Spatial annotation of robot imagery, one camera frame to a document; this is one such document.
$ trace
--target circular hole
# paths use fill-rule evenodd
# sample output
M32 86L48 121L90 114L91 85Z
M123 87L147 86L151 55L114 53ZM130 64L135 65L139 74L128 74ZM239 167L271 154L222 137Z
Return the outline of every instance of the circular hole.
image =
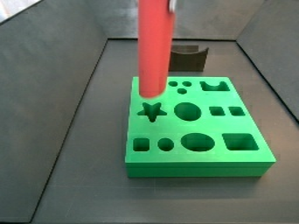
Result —
M176 86L178 86L178 82L176 82L176 81L170 81L170 82L168 82L168 85L170 85L171 87L176 87Z
M162 151L170 151L174 148L174 141L170 138L162 138L158 142Z
M182 137L182 146L190 151L208 151L215 142L212 138L200 133L191 133Z
M186 87L190 87L190 86L192 85L188 81L184 81L182 84L183 84Z
M184 88L179 88L179 89L178 89L178 93L179 93L180 95L184 95L184 94L187 94L187 90L186 90Z
M179 103L174 108L174 113L187 122L192 122L202 117L200 108L190 102Z

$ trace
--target green shape sorter block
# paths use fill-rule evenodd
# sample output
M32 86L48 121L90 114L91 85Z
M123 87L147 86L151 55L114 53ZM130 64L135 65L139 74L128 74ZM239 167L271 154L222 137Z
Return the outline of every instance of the green shape sorter block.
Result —
M134 78L128 177L262 176L277 159L227 77L168 77L146 99Z

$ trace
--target square hole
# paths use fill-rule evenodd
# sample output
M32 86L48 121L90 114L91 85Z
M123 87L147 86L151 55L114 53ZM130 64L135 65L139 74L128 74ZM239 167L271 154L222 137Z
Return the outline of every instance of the square hole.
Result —
M245 111L242 107L229 107L229 111L234 116L245 116Z
M136 138L134 141L134 150L135 151L150 151L150 139L148 138Z
M214 116L225 116L226 115L222 107L210 107L210 113Z
M257 151L258 144L250 134L223 134L225 143L231 151Z

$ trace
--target red cylinder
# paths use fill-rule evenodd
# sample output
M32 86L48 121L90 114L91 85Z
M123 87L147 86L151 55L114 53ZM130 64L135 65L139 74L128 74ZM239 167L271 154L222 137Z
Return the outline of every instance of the red cylinder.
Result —
M152 98L164 91L174 36L174 13L168 0L138 4L139 94Z

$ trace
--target star-shaped hole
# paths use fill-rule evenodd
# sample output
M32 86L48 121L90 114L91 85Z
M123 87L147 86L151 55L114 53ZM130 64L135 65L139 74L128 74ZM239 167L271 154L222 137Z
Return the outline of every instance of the star-shaped hole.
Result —
M147 116L151 123L155 122L158 116L167 116L167 113L162 111L162 103L158 102L155 105L150 105L148 103L143 103L144 110L138 112L139 116Z

